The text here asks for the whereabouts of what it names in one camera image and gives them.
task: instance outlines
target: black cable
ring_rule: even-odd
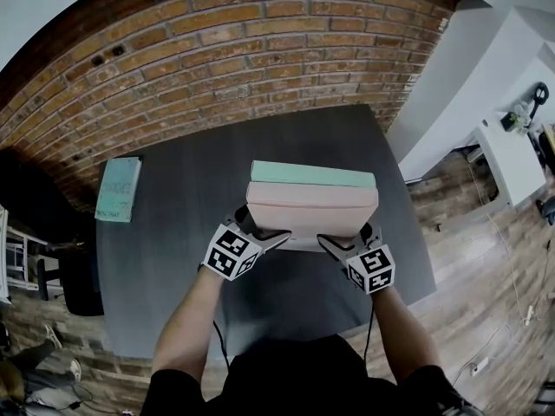
[[[364,348],[364,366],[366,367],[366,353],[370,345],[370,332],[372,331],[372,321],[374,321],[374,303],[372,303],[372,311],[370,312],[370,324],[368,325],[368,334],[366,335],[366,347]]]
[[[227,360],[227,352],[225,351],[224,338],[222,337],[222,334],[219,331],[218,324],[216,323],[216,321],[212,321],[212,323],[214,324],[214,327],[216,328],[216,331],[218,332],[219,345],[222,348],[222,355],[224,356],[225,364],[227,365],[227,373],[229,373],[229,361]]]

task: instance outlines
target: mint green box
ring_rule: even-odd
[[[374,174],[321,166],[293,165],[288,163],[252,162],[251,180],[301,185],[335,185],[375,188]]]

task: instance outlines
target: brick wall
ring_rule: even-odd
[[[126,10],[93,23],[108,1],[127,1]],[[5,85],[16,65],[23,75],[36,67],[4,92],[0,148],[36,162],[87,209],[99,163],[202,129],[368,103],[386,130],[457,2],[84,0],[0,74]],[[79,25],[41,68],[31,47],[84,10],[90,26]]]

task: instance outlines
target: black shirt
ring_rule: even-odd
[[[364,361],[340,336],[259,343],[237,356],[220,396],[205,402],[189,374],[162,370],[151,379],[142,416],[205,411],[356,409],[371,415],[481,415],[439,367],[414,371],[399,386],[369,378]]]

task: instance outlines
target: shoe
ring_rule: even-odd
[[[81,382],[81,364],[77,359],[73,359],[71,361],[71,365],[69,366],[69,371],[73,373],[75,376],[75,382]]]
[[[44,327],[46,328],[46,338],[54,344],[56,350],[61,350],[63,345],[58,339],[58,336],[56,336],[54,329],[52,329],[48,323],[45,323]]]

